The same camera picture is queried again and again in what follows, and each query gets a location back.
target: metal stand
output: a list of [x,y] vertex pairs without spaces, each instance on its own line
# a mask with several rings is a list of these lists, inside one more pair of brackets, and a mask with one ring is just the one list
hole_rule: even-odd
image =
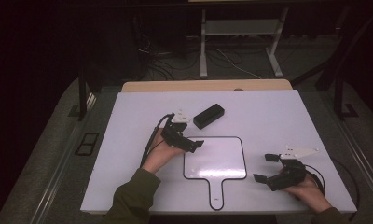
[[276,77],[283,77],[283,72],[274,55],[279,43],[288,7],[284,8],[279,19],[273,20],[238,20],[238,21],[207,21],[206,11],[201,14],[200,40],[200,78],[207,78],[206,36],[207,35],[273,35],[271,46],[266,49],[271,68]]

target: white table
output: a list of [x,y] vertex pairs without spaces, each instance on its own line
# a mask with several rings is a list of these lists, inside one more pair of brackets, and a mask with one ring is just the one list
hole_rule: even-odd
[[284,214],[308,211],[304,204],[287,193],[270,191],[253,178],[253,174],[278,174],[281,164],[265,161],[264,154],[280,154],[287,145],[319,148],[320,153],[301,161],[322,173],[326,197],[340,212],[356,211],[297,91],[182,89],[121,92],[118,95],[81,210],[91,214],[108,211],[116,188],[128,182],[138,168],[148,138],[165,114],[181,108],[193,117],[213,104],[220,104],[225,115],[203,130],[191,122],[184,135],[239,137],[247,177],[224,181],[224,206],[215,211],[210,206],[207,181],[186,179],[183,175],[184,156],[178,156],[157,173],[162,183],[155,194],[151,213]]

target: wooden edge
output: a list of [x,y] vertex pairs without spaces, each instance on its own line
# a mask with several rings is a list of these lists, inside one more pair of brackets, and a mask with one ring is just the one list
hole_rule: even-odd
[[127,82],[122,92],[156,91],[274,91],[292,90],[286,79],[234,79]]

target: green jacket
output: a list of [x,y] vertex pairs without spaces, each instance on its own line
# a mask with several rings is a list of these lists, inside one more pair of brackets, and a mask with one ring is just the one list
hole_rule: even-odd
[[[144,169],[138,169],[131,181],[117,188],[111,209],[102,224],[146,224],[149,221],[149,208],[160,180]],[[338,209],[329,208],[318,214],[312,224],[349,224]]]

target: gray floor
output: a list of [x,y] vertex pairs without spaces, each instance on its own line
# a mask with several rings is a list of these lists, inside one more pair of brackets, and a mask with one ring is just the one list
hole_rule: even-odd
[[[191,48],[196,48],[191,40]],[[338,44],[335,35],[319,36],[317,39],[291,37],[282,39],[276,52],[284,78],[292,80],[315,65],[326,60]],[[208,79],[255,78],[232,67],[221,50],[234,64],[262,78],[275,78],[264,51],[269,40],[251,36],[240,40],[209,39]],[[155,62],[162,73],[166,69],[174,79],[200,79],[198,52],[185,58],[172,55]],[[148,70],[144,80],[164,80],[157,70]],[[344,164],[357,180],[357,186],[347,171],[336,162],[354,202],[359,189],[360,202],[354,223],[373,223],[373,185],[367,181],[366,172],[356,162],[352,150],[360,147],[373,170],[373,114],[350,86],[345,88],[345,103],[351,104],[359,117],[341,122],[332,112],[333,90],[318,92],[314,83],[318,76],[311,77],[295,86],[305,103],[328,153]],[[0,214],[2,223],[99,223],[102,217],[79,211],[90,173],[103,140],[113,103],[119,88],[105,87],[95,95],[94,104],[83,121],[70,117],[73,106],[78,104],[77,81],[73,82],[59,101],[52,118],[36,144],[20,179],[12,190]],[[74,151],[84,133],[99,133],[99,140],[91,156],[76,156]],[[232,219],[229,223],[254,223],[250,218]],[[278,215],[279,224],[310,223],[311,215]]]

